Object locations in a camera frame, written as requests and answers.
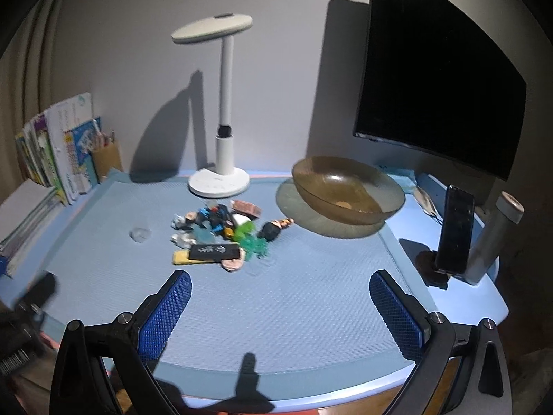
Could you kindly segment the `black usb stick box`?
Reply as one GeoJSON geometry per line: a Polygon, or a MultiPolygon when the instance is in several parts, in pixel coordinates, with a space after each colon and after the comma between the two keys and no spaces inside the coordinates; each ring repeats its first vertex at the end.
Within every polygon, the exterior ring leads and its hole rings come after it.
{"type": "Polygon", "coordinates": [[[210,261],[214,263],[223,260],[239,259],[241,257],[238,243],[203,243],[193,245],[188,252],[190,260],[210,261]]]}

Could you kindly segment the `pink small toy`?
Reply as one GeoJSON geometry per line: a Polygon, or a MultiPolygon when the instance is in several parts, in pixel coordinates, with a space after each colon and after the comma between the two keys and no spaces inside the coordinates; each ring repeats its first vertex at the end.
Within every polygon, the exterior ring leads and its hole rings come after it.
{"type": "Polygon", "coordinates": [[[238,259],[223,259],[223,261],[221,262],[221,267],[229,273],[236,272],[244,266],[245,257],[246,252],[241,249],[238,259]]]}

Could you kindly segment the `light blue crystal toy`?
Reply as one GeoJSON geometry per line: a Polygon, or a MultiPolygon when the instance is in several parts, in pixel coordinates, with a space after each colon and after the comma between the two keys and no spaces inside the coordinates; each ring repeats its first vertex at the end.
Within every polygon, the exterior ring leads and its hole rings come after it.
{"type": "Polygon", "coordinates": [[[216,243],[216,236],[202,225],[193,224],[191,234],[196,243],[216,243]]]}

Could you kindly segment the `teal translucent toy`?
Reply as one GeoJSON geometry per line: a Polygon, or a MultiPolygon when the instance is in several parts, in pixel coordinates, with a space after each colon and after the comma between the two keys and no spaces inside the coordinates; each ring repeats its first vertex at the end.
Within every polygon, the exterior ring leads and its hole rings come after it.
{"type": "Polygon", "coordinates": [[[253,258],[264,258],[268,255],[269,247],[264,238],[249,236],[241,241],[240,246],[246,253],[245,261],[250,261],[253,258]]]}

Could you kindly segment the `green translucent toy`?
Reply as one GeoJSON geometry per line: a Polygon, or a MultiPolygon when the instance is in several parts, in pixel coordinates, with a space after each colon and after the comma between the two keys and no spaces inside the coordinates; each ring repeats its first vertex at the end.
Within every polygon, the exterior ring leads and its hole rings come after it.
{"type": "Polygon", "coordinates": [[[256,226],[251,220],[242,223],[234,230],[233,240],[236,242],[242,241],[244,238],[248,237],[255,228],[256,226]]]}

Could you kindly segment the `black orange figurine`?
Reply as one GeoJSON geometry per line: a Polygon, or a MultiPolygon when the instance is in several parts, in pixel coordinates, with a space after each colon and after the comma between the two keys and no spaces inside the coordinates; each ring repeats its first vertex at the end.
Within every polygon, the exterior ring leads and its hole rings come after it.
{"type": "Polygon", "coordinates": [[[273,242],[281,234],[282,230],[286,230],[294,224],[292,218],[275,219],[266,222],[260,231],[257,233],[257,237],[264,239],[266,242],[273,242]]]}

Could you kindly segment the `orange cigarette box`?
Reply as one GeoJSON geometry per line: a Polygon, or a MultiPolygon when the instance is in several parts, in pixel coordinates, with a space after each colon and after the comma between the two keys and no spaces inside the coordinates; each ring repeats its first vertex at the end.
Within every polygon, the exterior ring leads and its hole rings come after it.
{"type": "Polygon", "coordinates": [[[257,219],[262,215],[262,209],[254,203],[242,200],[231,200],[231,208],[234,212],[257,219]]]}

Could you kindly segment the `clear white gear toy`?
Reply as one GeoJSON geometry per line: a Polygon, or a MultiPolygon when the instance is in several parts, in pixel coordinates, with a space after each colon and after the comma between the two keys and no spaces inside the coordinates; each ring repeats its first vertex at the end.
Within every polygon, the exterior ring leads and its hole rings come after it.
{"type": "Polygon", "coordinates": [[[171,236],[171,241],[182,249],[190,249],[197,243],[196,238],[191,232],[179,232],[171,236]]]}

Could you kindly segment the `black smartphone on stand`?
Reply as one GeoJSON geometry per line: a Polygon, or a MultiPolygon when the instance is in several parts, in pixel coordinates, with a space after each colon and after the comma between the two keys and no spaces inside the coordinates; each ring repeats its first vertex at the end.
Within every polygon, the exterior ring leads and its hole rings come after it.
{"type": "Polygon", "coordinates": [[[465,272],[473,227],[474,196],[457,186],[449,185],[435,261],[438,270],[450,275],[462,275],[465,272]]]}

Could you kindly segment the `white blue robot figurine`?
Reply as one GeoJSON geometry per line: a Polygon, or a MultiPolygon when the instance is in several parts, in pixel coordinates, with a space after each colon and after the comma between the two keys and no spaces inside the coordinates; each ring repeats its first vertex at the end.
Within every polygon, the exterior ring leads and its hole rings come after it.
{"type": "Polygon", "coordinates": [[[174,230],[188,230],[194,224],[195,218],[188,218],[185,215],[175,214],[171,221],[171,227],[174,230]]]}

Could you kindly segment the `grey thermos bottle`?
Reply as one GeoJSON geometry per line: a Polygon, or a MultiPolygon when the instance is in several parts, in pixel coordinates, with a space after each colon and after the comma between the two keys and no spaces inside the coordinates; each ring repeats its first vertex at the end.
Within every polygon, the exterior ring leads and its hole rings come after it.
{"type": "Polygon", "coordinates": [[[499,256],[507,234],[518,225],[524,215],[523,205],[510,193],[502,191],[485,226],[470,248],[467,268],[462,275],[465,282],[477,285],[499,256]]]}

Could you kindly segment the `light blue textured desk mat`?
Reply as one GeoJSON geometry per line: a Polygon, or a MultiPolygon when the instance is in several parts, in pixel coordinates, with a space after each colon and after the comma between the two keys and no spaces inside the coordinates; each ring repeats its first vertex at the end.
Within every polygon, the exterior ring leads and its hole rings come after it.
{"type": "MultiPolygon", "coordinates": [[[[103,324],[136,310],[174,272],[172,218],[200,205],[182,179],[140,184],[118,173],[99,185],[45,260],[57,279],[46,333],[57,339],[70,320],[103,324]]],[[[388,228],[337,239],[292,226],[266,257],[236,272],[187,266],[191,298],[156,376],[186,395],[223,400],[233,396],[242,360],[252,354],[259,392],[288,400],[407,369],[369,296],[370,276],[380,269],[434,308],[388,228]]]]}

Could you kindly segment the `stack of flat books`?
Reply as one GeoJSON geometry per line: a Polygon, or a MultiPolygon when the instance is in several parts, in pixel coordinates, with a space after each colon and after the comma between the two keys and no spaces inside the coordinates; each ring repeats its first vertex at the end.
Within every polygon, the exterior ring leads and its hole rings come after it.
{"type": "Polygon", "coordinates": [[[1,204],[1,274],[10,275],[10,264],[25,241],[61,206],[55,187],[24,181],[1,204]]]}

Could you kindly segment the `blue tissue box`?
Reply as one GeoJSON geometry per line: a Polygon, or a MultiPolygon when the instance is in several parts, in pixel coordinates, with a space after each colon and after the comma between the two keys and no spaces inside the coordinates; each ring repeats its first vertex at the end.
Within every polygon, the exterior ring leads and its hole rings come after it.
{"type": "Polygon", "coordinates": [[[417,186],[415,173],[411,169],[395,168],[384,165],[378,165],[377,168],[392,178],[405,193],[412,192],[412,189],[417,186]]]}

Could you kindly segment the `amber ribbed glass bowl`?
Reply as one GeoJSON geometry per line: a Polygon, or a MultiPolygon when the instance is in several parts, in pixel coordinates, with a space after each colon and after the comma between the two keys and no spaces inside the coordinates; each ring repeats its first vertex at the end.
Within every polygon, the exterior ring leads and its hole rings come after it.
{"type": "Polygon", "coordinates": [[[311,209],[348,225],[379,224],[406,202],[401,186],[386,173],[345,157],[304,158],[293,165],[291,177],[311,209]]]}

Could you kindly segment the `white desk lamp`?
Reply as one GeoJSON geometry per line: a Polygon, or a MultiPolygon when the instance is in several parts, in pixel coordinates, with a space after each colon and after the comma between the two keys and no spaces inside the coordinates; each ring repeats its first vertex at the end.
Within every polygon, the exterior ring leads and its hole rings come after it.
{"type": "Polygon", "coordinates": [[[171,40],[177,45],[221,42],[216,160],[213,166],[197,170],[188,179],[189,190],[199,197],[228,198],[249,187],[249,174],[234,162],[232,84],[234,37],[252,25],[249,15],[224,13],[190,22],[171,33],[171,40]]]}

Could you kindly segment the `brown pencil holder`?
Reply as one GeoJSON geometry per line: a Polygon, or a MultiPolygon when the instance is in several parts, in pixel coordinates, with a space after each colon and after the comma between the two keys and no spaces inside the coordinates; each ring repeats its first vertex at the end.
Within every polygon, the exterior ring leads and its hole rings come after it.
{"type": "Polygon", "coordinates": [[[95,133],[90,150],[96,178],[104,182],[112,169],[123,170],[118,142],[112,136],[95,133]]]}

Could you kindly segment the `upright books row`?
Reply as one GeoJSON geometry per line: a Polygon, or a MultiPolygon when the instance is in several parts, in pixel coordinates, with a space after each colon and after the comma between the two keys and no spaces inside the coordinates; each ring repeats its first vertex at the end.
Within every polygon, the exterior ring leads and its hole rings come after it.
{"type": "Polygon", "coordinates": [[[94,115],[92,94],[74,95],[34,116],[15,135],[18,159],[26,176],[55,189],[72,205],[99,183],[91,152],[101,118],[94,115]]]}

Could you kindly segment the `black monitor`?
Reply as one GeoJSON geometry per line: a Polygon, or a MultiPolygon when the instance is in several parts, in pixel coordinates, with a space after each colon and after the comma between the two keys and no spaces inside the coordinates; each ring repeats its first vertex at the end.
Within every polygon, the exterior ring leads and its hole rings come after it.
{"type": "Polygon", "coordinates": [[[369,1],[355,136],[507,180],[526,97],[515,65],[450,1],[369,1]]]}

